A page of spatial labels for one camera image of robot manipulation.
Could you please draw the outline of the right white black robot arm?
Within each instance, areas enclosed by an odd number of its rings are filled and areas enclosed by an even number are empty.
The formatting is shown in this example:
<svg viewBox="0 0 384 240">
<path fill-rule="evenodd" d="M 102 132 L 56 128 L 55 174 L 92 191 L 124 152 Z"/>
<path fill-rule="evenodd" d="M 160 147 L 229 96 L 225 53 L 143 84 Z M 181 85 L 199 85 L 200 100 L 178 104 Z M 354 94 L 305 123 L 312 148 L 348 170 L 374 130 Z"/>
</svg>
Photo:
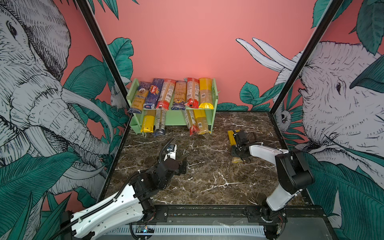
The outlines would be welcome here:
<svg viewBox="0 0 384 240">
<path fill-rule="evenodd" d="M 277 169 L 278 185 L 260 207 L 264 222 L 282 220 L 286 205 L 308 186 L 315 183 L 304 153 L 300 150 L 286 150 L 269 147 L 262 142 L 252 142 L 243 130 L 228 131 L 231 155 L 247 162 L 250 157 L 263 159 Z"/>
</svg>

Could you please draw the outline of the blue yellow spaghetti bag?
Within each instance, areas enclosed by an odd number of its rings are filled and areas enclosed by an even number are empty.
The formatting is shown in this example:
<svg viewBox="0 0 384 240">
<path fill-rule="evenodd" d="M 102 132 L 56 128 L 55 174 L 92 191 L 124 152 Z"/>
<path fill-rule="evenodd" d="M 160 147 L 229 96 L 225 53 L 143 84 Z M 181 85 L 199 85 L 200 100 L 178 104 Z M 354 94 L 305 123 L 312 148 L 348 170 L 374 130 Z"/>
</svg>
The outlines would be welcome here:
<svg viewBox="0 0 384 240">
<path fill-rule="evenodd" d="M 139 86 L 135 92 L 131 107 L 128 110 L 129 113 L 132 113 L 132 114 L 141 114 L 142 113 L 144 103 L 145 103 L 146 98 L 149 94 L 150 85 L 151 84 L 147 83 L 147 82 L 140 82 L 139 83 Z"/>
</svg>

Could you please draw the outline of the dark blue pasta box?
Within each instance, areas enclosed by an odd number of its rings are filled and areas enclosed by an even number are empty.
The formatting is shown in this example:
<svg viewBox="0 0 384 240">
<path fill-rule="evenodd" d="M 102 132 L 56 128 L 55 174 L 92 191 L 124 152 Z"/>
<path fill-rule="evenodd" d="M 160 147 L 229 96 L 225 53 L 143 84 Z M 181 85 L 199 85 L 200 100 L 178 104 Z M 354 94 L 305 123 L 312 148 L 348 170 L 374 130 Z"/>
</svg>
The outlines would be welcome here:
<svg viewBox="0 0 384 240">
<path fill-rule="evenodd" d="M 146 101 L 144 103 L 144 109 L 154 110 L 156 109 L 160 93 L 163 87 L 164 79 L 153 79 Z"/>
</svg>

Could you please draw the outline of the clear white label spaghetti bag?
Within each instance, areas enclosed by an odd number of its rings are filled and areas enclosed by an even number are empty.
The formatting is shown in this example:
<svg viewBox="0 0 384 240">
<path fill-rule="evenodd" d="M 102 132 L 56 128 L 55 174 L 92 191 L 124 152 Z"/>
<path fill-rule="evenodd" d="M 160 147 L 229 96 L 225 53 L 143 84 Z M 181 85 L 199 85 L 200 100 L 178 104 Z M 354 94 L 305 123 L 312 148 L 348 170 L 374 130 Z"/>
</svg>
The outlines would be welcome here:
<svg viewBox="0 0 384 240">
<path fill-rule="evenodd" d="M 154 136 L 165 136 L 165 123 L 166 123 L 166 110 L 156 109 L 155 125 L 154 125 Z"/>
</svg>

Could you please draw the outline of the blue-end yellow spaghetti bag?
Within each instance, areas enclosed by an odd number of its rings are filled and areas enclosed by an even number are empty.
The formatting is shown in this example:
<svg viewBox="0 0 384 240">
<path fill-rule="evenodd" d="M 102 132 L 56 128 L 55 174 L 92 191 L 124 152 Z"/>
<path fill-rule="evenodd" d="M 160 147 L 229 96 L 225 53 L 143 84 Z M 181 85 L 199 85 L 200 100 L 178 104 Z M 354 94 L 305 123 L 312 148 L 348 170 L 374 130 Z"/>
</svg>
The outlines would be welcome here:
<svg viewBox="0 0 384 240">
<path fill-rule="evenodd" d="M 187 97 L 187 82 L 177 81 L 174 90 L 174 101 L 171 110 L 185 110 Z"/>
</svg>

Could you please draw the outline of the red spaghetti bag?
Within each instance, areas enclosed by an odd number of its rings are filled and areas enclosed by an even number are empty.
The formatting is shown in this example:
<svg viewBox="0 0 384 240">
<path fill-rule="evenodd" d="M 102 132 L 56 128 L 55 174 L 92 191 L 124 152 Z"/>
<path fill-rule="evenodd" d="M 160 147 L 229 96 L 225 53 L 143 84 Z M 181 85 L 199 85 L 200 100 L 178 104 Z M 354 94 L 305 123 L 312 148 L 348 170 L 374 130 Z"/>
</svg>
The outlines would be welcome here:
<svg viewBox="0 0 384 240">
<path fill-rule="evenodd" d="M 195 115 L 193 110 L 182 110 L 186 125 L 189 128 L 190 136 L 197 134 L 199 132 L 198 125 L 195 120 Z"/>
<path fill-rule="evenodd" d="M 171 79 L 164 80 L 161 94 L 156 107 L 157 109 L 165 109 L 165 110 L 169 109 L 169 105 L 174 93 L 176 82 L 177 82 L 176 80 L 171 80 Z"/>
<path fill-rule="evenodd" d="M 200 81 L 195 78 L 185 78 L 187 81 L 187 96 L 185 105 L 193 108 L 199 108 L 200 99 Z"/>
</svg>

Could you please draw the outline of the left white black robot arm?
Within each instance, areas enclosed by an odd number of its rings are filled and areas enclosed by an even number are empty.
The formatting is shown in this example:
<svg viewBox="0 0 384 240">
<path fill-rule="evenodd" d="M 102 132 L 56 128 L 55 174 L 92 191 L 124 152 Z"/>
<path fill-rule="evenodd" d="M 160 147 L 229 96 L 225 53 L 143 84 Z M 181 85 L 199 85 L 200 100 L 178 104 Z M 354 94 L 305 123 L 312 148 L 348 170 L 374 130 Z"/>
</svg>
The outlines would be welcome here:
<svg viewBox="0 0 384 240">
<path fill-rule="evenodd" d="M 150 222 L 156 216 L 152 197 L 166 189 L 173 176 L 187 172 L 188 162 L 176 160 L 177 145 L 169 140 L 157 163 L 132 174 L 115 194 L 83 211 L 65 212 L 60 229 L 48 234 L 50 240 L 96 240 L 105 233 L 136 222 Z"/>
</svg>

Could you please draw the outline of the yellow label spaghetti bag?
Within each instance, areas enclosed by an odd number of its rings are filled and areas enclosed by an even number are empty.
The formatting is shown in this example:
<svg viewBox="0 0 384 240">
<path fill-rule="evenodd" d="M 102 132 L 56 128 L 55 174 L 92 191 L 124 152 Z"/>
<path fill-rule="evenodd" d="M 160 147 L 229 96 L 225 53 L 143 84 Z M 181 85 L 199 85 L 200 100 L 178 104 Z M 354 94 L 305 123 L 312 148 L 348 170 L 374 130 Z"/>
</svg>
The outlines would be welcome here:
<svg viewBox="0 0 384 240">
<path fill-rule="evenodd" d="M 141 133 L 153 133 L 156 119 L 156 110 L 147 110 L 144 115 Z"/>
</svg>

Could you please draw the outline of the yellow spaghetti bag long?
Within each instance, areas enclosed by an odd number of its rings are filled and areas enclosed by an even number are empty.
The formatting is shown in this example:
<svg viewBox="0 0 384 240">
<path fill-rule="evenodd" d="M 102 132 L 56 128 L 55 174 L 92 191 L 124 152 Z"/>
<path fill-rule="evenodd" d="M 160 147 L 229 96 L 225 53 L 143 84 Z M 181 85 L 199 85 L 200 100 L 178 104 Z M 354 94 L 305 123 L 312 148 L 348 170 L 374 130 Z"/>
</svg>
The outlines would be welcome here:
<svg viewBox="0 0 384 240">
<path fill-rule="evenodd" d="M 201 109 L 214 109 L 212 84 L 213 80 L 209 78 L 200 78 L 200 105 Z"/>
</svg>

